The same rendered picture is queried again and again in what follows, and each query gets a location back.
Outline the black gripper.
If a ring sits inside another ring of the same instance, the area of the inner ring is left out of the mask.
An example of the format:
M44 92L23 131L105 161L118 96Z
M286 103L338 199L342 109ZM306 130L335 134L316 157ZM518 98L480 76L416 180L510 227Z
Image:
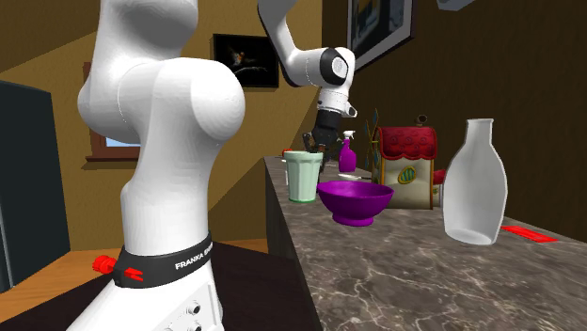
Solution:
M340 122L340 113L320 109L317 112L315 126L312 129L312 132L302 134L305 151L317 152L317 146L319 146L319 151L323 154L320 173L324 172L325 165L328 161L338 158L341 144L334 142L338 138Z

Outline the purple spray bottle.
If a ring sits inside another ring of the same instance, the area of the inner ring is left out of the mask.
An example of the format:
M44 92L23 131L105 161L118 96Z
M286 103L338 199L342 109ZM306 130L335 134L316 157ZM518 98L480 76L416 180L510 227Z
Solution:
M350 148L354 133L352 130L343 132L344 139L339 153L339 171L341 173L350 173L356 170L357 156Z

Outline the pale green ribbed cup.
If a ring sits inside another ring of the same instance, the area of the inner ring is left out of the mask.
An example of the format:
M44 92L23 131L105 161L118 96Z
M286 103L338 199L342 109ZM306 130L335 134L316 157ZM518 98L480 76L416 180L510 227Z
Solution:
M284 159L288 175L289 200L297 203L314 201L323 154L294 150L287 152Z

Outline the purple bowl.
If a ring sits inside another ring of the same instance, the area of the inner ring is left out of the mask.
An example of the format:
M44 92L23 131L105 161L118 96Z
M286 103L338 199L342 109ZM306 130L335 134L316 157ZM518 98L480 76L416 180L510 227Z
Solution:
M317 193L335 222L366 227L387 208L394 190L372 182L326 181L317 184Z

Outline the toy house with red roof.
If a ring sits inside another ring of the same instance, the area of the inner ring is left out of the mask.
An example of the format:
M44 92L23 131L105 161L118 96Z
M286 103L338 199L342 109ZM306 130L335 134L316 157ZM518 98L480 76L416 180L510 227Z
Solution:
M437 137L434 128L420 115L413 126L378 124L374 113L366 122L372 158L372 182L393 191L390 209L432 210L434 208L434 160Z

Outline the red and white object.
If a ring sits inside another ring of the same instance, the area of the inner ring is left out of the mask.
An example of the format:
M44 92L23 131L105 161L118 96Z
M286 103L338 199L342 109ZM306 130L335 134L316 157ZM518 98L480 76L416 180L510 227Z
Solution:
M442 206L442 198L443 198L443 183L446 176L445 169L435 170L433 173L433 205L435 207Z

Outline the white vase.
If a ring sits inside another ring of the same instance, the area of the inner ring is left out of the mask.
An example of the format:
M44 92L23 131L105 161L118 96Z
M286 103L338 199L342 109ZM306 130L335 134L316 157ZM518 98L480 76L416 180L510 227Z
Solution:
M463 145L453 156L443 184L445 232L476 245L497 241L508 196L503 162L492 145L492 118L467 121Z

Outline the brown-framed window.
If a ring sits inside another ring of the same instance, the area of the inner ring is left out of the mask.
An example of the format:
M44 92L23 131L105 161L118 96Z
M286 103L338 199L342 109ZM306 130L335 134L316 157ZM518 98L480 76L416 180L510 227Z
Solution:
M106 138L89 130L91 154L88 162L131 162L137 161L140 147L108 147Z

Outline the red flat rectangular object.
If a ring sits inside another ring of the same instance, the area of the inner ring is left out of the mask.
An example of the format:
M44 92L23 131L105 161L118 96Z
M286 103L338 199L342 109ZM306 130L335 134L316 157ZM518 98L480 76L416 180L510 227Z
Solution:
M513 233L517 236L522 238L526 238L528 240L534 241L536 243L553 243L557 242L556 238L549 237L543 233L536 232L531 229L526 229L520 226L501 226L501 230Z

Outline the dark tall cabinet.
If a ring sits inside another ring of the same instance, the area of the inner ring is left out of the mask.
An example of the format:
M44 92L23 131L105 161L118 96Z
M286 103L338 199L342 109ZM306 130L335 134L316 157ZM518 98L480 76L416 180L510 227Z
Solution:
M70 248L51 94L0 81L0 293Z

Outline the dark wall picture with bird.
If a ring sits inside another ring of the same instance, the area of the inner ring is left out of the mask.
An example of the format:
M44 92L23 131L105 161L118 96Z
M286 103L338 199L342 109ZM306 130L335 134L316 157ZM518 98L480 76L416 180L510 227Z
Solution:
M214 34L214 60L226 65L243 87L278 87L278 57L268 37Z

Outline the large black-framed wall picture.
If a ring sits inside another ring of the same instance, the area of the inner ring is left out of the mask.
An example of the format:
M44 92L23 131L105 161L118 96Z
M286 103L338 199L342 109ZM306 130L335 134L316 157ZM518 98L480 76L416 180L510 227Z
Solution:
M417 0L348 0L347 47L356 71L414 38Z

